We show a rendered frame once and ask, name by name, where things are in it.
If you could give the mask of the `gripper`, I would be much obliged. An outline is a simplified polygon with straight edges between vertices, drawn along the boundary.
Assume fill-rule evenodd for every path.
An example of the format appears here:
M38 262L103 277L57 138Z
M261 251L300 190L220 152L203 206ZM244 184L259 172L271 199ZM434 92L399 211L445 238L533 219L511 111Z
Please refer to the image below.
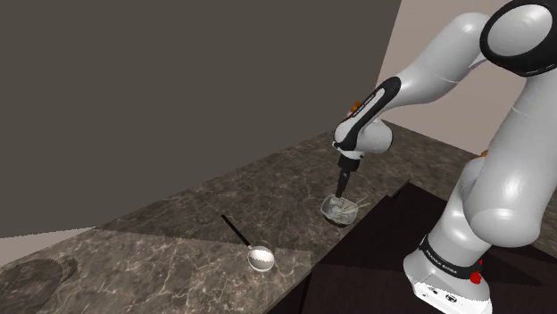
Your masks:
M361 161L359 159L351 159L343 154L339 156L337 166L340 168L340 172L337 181L337 190L335 192L336 198L341 198L343 196L350 179L350 174L359 168L360 163Z

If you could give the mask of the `clear glass bowl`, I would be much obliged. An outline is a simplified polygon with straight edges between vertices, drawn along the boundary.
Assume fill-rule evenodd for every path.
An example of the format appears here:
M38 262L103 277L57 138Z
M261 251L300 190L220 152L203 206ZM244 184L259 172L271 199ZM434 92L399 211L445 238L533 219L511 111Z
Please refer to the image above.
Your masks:
M340 225L352 224L359 212L359 205L344 197L328 195L320 206L320 212L329 220Z

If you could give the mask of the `dark robot stand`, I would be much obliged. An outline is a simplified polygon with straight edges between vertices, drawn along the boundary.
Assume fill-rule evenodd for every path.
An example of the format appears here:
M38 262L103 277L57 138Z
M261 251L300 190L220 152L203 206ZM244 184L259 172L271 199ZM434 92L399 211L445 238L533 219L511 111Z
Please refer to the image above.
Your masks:
M473 314L474 302L421 285L403 272L403 258L420 243L445 200L405 184L384 197L266 314L443 314L432 302ZM481 276L493 314L557 314L557 259L533 246L491 248Z

